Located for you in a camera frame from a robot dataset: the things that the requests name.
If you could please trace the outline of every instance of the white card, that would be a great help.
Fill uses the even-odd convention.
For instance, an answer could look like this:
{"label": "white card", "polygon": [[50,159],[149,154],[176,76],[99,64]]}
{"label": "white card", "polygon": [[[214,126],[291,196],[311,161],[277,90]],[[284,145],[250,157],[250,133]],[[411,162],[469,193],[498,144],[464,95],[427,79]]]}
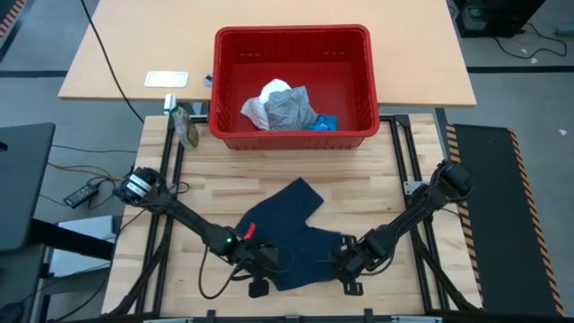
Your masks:
{"label": "white card", "polygon": [[188,72],[151,71],[145,77],[145,87],[186,87]]}

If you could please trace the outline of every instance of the desk leg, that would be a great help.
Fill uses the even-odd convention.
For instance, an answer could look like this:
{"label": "desk leg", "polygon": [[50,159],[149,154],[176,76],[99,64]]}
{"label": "desk leg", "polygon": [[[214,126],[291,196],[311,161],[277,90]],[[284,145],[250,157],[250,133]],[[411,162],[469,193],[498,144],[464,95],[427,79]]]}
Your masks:
{"label": "desk leg", "polygon": [[32,220],[29,236],[30,242],[43,243],[54,249],[104,260],[111,260],[113,257],[113,243],[60,228],[41,220]]}

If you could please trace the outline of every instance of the gray cloth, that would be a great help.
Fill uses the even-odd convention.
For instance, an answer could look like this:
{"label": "gray cloth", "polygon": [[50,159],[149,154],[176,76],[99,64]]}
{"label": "gray cloth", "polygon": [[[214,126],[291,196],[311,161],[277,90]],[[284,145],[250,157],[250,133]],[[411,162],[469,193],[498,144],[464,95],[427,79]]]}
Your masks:
{"label": "gray cloth", "polygon": [[270,130],[304,130],[317,122],[305,86],[272,92],[265,104]]}

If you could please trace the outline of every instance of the dark blue cloth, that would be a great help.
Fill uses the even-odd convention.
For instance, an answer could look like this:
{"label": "dark blue cloth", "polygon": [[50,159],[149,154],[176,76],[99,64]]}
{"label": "dark blue cloth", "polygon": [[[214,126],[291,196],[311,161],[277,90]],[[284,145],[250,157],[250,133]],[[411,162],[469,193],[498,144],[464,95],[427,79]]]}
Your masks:
{"label": "dark blue cloth", "polygon": [[305,180],[297,179],[250,209],[236,227],[238,233],[245,235],[254,223],[256,228],[249,242],[279,248],[281,273],[270,276],[278,291],[335,279],[327,260],[333,250],[340,248],[341,233],[305,223],[321,204],[323,198]]}

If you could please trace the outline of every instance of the orange and black striped tape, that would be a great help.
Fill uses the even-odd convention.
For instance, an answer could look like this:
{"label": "orange and black striped tape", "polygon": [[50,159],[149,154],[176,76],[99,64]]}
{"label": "orange and black striped tape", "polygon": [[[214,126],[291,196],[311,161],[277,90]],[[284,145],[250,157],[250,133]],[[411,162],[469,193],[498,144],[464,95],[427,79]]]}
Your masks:
{"label": "orange and black striped tape", "polygon": [[10,27],[16,22],[16,17],[24,9],[27,0],[17,0],[12,8],[8,11],[8,14],[4,17],[2,22],[0,22],[0,38],[2,38]]}
{"label": "orange and black striped tape", "polygon": [[530,189],[530,183],[528,182],[528,176],[526,175],[526,169],[524,167],[524,162],[522,160],[522,154],[520,153],[520,147],[518,147],[517,133],[516,131],[509,129],[509,134],[510,134],[510,141],[514,146],[514,154],[517,157],[518,171],[520,172],[520,177],[522,177],[522,185],[524,186],[526,201],[528,202],[530,214],[532,215],[532,223],[535,227],[536,238],[538,239],[538,247],[540,248],[542,260],[544,262],[544,267],[546,269],[546,275],[548,276],[548,284],[550,285],[550,289],[552,291],[552,297],[554,298],[556,310],[558,311],[558,313],[560,313],[560,315],[565,317],[566,312],[562,307],[560,294],[558,293],[558,286],[556,285],[556,278],[554,277],[554,272],[552,271],[550,256],[548,255],[548,249],[546,248],[544,234],[542,233],[540,219],[538,218],[538,212],[536,211],[535,201],[532,198],[532,190]]}
{"label": "orange and black striped tape", "polygon": [[[458,151],[457,131],[451,124],[447,125],[447,143],[448,150],[450,151],[450,160],[460,163],[460,153]],[[470,257],[471,265],[474,271],[474,280],[476,281],[476,288],[481,296],[481,303],[483,301],[483,290],[480,283],[480,275],[478,274],[478,262],[476,261],[476,252],[474,251],[473,228],[470,223],[470,213],[468,212],[468,205],[462,202],[458,205],[458,214],[460,215],[460,223],[463,227],[463,234],[465,235],[466,249]]]}

